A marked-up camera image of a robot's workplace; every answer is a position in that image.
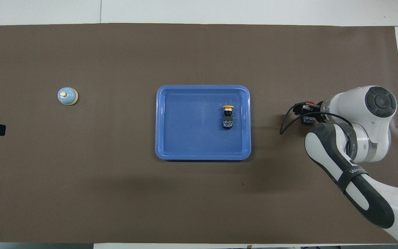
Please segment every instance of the brown paper surface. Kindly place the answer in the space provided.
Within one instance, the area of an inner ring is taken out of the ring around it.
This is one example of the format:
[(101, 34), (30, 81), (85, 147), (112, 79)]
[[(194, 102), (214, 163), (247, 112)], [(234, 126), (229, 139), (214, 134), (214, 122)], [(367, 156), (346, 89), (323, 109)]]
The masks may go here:
[[(244, 85), (252, 153), (166, 162), (154, 151), (162, 85)], [(398, 101), (393, 27), (199, 24), (0, 26), (0, 241), (393, 243), (282, 136), (301, 101), (381, 85)], [(79, 92), (74, 106), (60, 88)], [(392, 145), (370, 175), (398, 187)]]

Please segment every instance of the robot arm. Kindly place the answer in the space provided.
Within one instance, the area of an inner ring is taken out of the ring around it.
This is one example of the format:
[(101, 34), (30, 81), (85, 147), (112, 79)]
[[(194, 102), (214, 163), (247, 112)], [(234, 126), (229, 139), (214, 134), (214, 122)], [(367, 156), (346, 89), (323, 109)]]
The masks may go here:
[[(357, 165), (380, 161), (387, 154), (389, 123), (397, 109), (393, 94), (371, 85), (339, 93), (319, 104), (298, 103), (291, 109), (300, 114), (291, 123), (299, 118), (308, 123), (304, 117), (319, 121), (305, 138), (308, 156), (368, 221), (398, 240), (398, 188), (374, 180)], [(284, 129), (282, 123), (280, 134), (291, 123)]]
[(374, 180), (347, 155), (352, 129), (318, 123), (305, 138), (306, 152), (368, 221), (398, 240), (398, 188)]

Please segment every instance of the plastic tray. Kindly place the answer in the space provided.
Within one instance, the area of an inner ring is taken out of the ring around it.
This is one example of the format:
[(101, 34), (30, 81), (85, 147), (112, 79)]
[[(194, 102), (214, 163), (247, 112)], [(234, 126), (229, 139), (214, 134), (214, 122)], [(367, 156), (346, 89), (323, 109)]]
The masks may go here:
[[(222, 127), (233, 105), (233, 127)], [(156, 94), (155, 151), (165, 160), (243, 160), (251, 153), (250, 93), (242, 85), (164, 85)]]

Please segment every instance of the white table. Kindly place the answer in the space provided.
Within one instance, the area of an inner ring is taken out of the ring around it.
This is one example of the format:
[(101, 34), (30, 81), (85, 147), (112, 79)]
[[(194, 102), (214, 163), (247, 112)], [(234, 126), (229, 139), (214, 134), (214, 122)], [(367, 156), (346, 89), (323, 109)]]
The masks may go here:
[[(398, 47), (398, 0), (0, 0), (0, 25), (100, 22), (396, 26)], [(249, 244), (95, 244), (96, 249), (246, 246)], [(253, 245), (284, 246), (309, 245)]]

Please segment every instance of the black cable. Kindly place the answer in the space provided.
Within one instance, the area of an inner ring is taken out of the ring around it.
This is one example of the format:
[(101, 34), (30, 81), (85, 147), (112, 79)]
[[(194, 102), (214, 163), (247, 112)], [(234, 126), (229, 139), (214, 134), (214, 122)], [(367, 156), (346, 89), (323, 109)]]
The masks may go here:
[(285, 116), (283, 116), (282, 125), (281, 125), (281, 130), (279, 131), (279, 134), (283, 134), (282, 129), (283, 129), (283, 125), (285, 124), (285, 120), (286, 120), (286, 118), (288, 117), (288, 114), (291, 112), (291, 110), (292, 110), (294, 107), (296, 107), (296, 106), (298, 106), (298, 105), (301, 105), (301, 104), (305, 104), (305, 102), (301, 102), (301, 103), (294, 104), (291, 108), (288, 109), (288, 111), (286, 112)]
[(314, 115), (314, 114), (329, 115), (329, 116), (333, 116), (333, 117), (336, 117), (336, 118), (340, 118), (341, 120), (345, 121), (349, 126), (352, 127), (352, 123), (351, 123), (350, 121), (348, 121), (346, 118), (343, 118), (343, 117), (340, 116), (340, 115), (336, 115), (336, 114), (329, 113), (329, 112), (309, 112), (309, 113), (305, 113), (305, 114), (300, 115), (299, 117), (293, 119), (289, 124), (287, 124), (287, 125), (285, 126), (285, 128), (283, 128), (283, 124), (285, 123), (285, 119), (286, 119), (286, 117), (288, 116), (289, 112), (290, 112), (290, 110), (288, 110), (288, 112), (286, 113), (286, 115), (283, 117), (283, 121), (282, 121), (282, 125), (281, 125), (281, 130), (279, 131), (279, 134), (283, 134), (283, 133), (286, 131), (286, 129), (288, 129), (288, 127), (289, 127), (290, 125), (292, 125), (294, 122), (296, 122), (296, 121), (299, 120), (300, 118), (303, 118), (303, 117), (306, 117), (306, 116), (312, 116), (312, 115)]

